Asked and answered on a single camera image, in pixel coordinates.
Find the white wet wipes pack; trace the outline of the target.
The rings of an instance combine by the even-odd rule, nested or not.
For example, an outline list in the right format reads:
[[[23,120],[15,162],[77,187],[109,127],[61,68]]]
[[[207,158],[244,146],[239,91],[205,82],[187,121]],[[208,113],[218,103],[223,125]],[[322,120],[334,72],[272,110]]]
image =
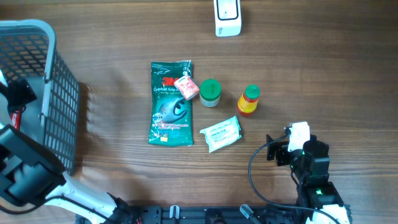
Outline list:
[[[240,130],[238,118],[233,116],[218,124],[200,130],[200,133],[205,135],[209,153],[212,153],[240,139]]]

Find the red yellow sauce bottle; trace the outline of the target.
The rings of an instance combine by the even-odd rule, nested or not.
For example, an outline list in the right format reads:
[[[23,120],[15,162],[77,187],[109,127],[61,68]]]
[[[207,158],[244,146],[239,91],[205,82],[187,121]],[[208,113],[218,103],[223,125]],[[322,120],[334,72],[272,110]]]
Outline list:
[[[237,102],[237,109],[240,115],[250,116],[255,112],[261,94],[257,85],[248,85]]]

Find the green-lid white jar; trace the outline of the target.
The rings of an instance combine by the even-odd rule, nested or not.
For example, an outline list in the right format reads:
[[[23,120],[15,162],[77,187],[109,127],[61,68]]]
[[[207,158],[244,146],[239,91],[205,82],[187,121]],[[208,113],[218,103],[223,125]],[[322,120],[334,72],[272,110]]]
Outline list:
[[[220,102],[221,85],[215,79],[207,79],[200,85],[200,101],[203,106],[214,107]]]

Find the pink tissue packet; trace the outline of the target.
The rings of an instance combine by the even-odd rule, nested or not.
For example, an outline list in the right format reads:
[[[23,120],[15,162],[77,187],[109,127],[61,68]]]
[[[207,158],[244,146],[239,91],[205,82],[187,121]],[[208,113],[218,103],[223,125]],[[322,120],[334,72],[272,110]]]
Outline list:
[[[193,79],[188,75],[184,75],[183,77],[175,80],[174,86],[179,90],[179,92],[187,101],[197,96],[197,94],[199,94],[200,92],[199,87],[196,85]]]

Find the green 3M gloves packet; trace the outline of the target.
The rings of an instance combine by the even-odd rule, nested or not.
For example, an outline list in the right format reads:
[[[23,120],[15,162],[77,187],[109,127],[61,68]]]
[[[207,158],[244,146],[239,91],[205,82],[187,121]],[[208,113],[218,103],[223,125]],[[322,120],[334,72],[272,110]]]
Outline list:
[[[151,63],[152,117],[149,144],[161,146],[191,146],[192,102],[187,101],[174,82],[192,76],[192,62]]]

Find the red Nescafe stick sachet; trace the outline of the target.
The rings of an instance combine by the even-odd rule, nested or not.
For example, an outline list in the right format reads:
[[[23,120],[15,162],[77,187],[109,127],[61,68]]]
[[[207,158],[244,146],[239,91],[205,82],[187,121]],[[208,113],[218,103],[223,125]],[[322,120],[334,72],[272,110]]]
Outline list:
[[[26,106],[20,108],[19,110],[15,110],[14,112],[11,113],[12,125],[18,130],[20,130],[22,114],[25,111],[25,109]]]

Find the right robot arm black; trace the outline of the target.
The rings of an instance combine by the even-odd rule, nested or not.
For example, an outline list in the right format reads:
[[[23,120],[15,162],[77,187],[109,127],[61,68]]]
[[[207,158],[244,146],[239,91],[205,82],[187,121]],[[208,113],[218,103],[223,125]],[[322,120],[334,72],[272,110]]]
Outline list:
[[[269,135],[266,141],[267,160],[276,160],[278,166],[289,166],[297,187],[298,207],[314,211],[280,208],[282,223],[352,223],[350,206],[345,204],[332,182],[329,181],[329,145],[315,135],[303,144],[303,148],[289,152],[287,141],[276,141]]]

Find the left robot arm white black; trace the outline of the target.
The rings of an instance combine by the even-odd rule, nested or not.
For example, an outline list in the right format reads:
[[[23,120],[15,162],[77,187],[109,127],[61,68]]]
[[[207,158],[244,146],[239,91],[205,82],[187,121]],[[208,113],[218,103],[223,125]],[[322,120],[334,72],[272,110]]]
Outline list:
[[[1,110],[1,198],[19,208],[32,205],[1,211],[23,215],[51,205],[75,213],[76,223],[139,223],[139,212],[124,200],[72,178],[54,153],[19,130],[12,115],[36,98],[27,80],[1,78],[1,102],[7,104]]]

